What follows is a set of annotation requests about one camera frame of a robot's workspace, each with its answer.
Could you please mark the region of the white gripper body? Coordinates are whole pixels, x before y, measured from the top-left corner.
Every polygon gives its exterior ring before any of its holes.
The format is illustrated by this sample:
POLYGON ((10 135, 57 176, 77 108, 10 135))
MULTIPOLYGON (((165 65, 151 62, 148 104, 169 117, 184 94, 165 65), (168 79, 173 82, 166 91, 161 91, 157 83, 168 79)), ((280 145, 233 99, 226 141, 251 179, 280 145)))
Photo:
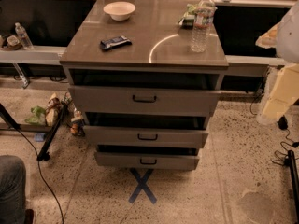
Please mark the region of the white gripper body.
POLYGON ((257 121, 269 125, 279 119, 299 99, 299 64, 291 63, 271 71, 259 105, 257 121))

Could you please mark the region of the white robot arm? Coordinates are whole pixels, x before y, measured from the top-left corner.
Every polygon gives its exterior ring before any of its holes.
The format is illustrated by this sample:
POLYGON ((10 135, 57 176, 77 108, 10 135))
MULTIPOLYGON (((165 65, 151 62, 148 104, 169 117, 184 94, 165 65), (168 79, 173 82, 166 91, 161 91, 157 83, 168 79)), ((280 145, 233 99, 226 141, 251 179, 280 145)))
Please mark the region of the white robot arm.
POLYGON ((255 45, 275 48, 277 56, 288 62, 277 72, 274 85, 267 87, 261 100, 257 120, 266 125, 277 122, 299 99, 299 1, 255 45))

